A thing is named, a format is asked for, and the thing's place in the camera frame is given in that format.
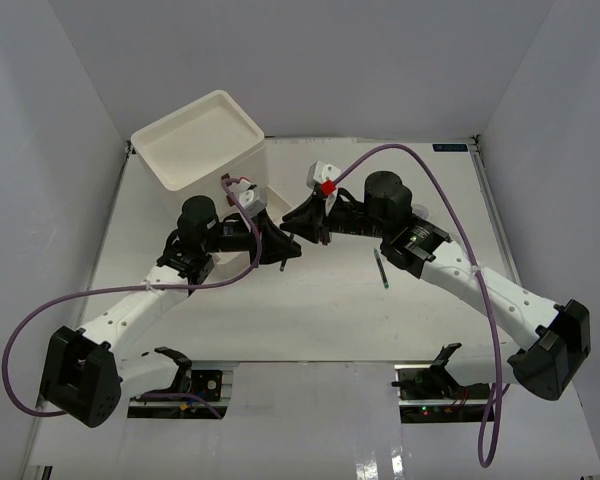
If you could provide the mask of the green gel pen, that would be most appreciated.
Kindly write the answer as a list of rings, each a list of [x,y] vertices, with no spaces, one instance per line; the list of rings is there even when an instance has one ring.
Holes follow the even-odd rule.
[[[374,254],[374,259],[375,259],[375,262],[376,262],[376,265],[377,265],[377,268],[379,271],[382,285],[383,285],[384,289],[389,289],[389,287],[390,287],[389,281],[388,281],[388,278],[386,275],[386,271],[385,271],[384,264],[383,264],[379,250],[377,248],[374,248],[373,254]]]

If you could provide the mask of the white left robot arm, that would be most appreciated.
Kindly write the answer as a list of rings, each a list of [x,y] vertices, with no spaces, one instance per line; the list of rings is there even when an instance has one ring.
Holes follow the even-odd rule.
[[[301,247],[271,220],[267,210],[220,219],[202,195],[186,200],[175,230],[139,290],[123,297],[79,329],[59,328],[50,338],[40,384],[41,397],[94,428],[122,398],[193,398],[192,362],[168,347],[135,359],[131,347],[164,315],[206,283],[213,254],[246,252],[257,265],[298,258]]]

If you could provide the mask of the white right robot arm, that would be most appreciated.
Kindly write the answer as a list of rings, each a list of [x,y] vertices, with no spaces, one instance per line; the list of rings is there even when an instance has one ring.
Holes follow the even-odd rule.
[[[591,351],[590,313],[571,299],[539,297],[490,268],[472,265],[468,251],[412,208],[412,192],[389,171],[370,174],[356,200],[332,181],[285,214],[282,230],[326,245],[334,233],[380,239],[394,267],[454,295],[496,325],[518,347],[507,362],[515,383],[535,396],[558,400]]]

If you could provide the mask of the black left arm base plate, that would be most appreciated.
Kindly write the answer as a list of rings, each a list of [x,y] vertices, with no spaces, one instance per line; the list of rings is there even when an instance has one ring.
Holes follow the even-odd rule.
[[[194,369],[175,386],[154,390],[136,396],[138,401],[184,400],[194,402],[196,398],[206,402],[219,402],[222,399],[224,372],[220,369]]]

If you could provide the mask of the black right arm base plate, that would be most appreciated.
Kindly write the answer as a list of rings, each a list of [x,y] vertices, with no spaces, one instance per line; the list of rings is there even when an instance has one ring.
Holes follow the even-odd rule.
[[[459,383],[446,369],[461,343],[444,346],[433,361],[423,366],[395,365],[396,378],[391,383],[403,401],[441,400],[446,409],[459,409],[470,400],[486,401],[489,384]]]

